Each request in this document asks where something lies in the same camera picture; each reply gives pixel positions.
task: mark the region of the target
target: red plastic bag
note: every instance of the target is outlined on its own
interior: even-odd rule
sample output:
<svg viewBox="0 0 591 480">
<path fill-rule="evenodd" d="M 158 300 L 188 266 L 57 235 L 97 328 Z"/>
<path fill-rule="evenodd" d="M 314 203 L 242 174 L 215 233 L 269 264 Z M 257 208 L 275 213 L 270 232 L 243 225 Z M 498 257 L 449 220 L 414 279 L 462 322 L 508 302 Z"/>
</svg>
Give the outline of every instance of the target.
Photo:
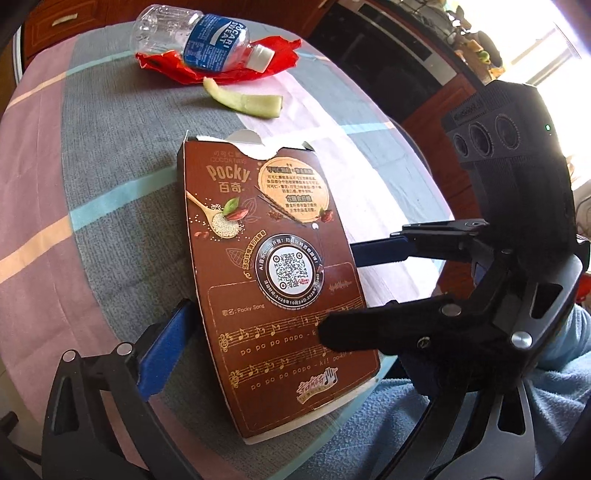
<svg viewBox="0 0 591 480">
<path fill-rule="evenodd" d="M 301 40 L 298 39 L 290 42 L 282 37 L 267 37 L 253 42 L 253 45 L 263 45 L 275 52 L 271 63 L 264 73 L 255 72 L 254 70 L 246 68 L 220 73 L 195 71 L 187 67 L 179 54 L 174 50 L 160 55 L 144 55 L 142 53 L 136 53 L 135 58 L 138 59 L 139 66 L 143 69 L 151 69 L 164 73 L 167 77 L 170 77 L 183 85 L 201 83 L 204 77 L 210 77 L 220 85 L 227 85 L 228 83 L 268 77 L 282 72 L 283 70 L 295 67 L 299 57 L 294 50 L 301 47 Z"/>
</svg>

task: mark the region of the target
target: white bottle cap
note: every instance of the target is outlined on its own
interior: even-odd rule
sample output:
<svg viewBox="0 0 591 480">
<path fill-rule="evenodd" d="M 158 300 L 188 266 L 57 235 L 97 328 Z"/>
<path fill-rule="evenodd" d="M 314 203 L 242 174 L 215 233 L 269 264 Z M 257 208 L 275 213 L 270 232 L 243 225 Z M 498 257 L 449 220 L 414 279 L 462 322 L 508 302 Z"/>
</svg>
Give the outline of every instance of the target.
<svg viewBox="0 0 591 480">
<path fill-rule="evenodd" d="M 255 45 L 252 48 L 251 56 L 246 62 L 246 68 L 258 73 L 265 73 L 265 70 L 271 63 L 275 51 L 263 45 Z"/>
</svg>

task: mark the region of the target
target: qr code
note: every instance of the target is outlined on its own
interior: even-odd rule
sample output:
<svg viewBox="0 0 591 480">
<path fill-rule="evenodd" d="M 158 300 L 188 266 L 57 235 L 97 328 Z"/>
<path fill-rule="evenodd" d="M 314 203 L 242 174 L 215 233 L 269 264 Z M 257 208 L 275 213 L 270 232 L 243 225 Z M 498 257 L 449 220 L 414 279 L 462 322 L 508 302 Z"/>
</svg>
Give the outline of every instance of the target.
<svg viewBox="0 0 591 480">
<path fill-rule="evenodd" d="M 296 288 L 302 283 L 308 283 L 306 263 L 301 253 L 290 252 L 274 255 L 273 261 L 275 262 L 277 280 L 284 290 L 286 288 Z"/>
</svg>

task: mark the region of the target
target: cucumber slice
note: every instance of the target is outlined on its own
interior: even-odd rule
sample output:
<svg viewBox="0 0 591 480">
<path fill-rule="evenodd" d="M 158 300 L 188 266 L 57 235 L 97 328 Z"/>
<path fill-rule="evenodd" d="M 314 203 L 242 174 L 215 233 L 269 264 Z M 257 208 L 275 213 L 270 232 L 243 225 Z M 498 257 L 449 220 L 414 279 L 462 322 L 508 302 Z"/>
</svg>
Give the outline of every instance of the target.
<svg viewBox="0 0 591 480">
<path fill-rule="evenodd" d="M 281 95 L 246 95 L 226 90 L 207 77 L 203 79 L 203 87 L 215 100 L 237 112 L 262 118 L 277 118 L 281 113 Z"/>
</svg>

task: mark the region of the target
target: pocari sweat bottle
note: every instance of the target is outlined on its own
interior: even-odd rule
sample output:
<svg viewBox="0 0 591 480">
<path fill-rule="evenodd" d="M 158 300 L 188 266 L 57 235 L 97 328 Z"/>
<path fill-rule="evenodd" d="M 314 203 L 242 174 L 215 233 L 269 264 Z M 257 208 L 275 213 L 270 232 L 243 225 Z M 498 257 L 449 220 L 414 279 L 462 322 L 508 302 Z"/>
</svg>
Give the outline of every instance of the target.
<svg viewBox="0 0 591 480">
<path fill-rule="evenodd" d="M 243 23 L 198 10 L 151 5 L 135 21 L 131 50 L 146 55 L 175 50 L 189 67 L 225 72 L 246 67 L 264 72 L 275 52 L 251 45 Z"/>
</svg>

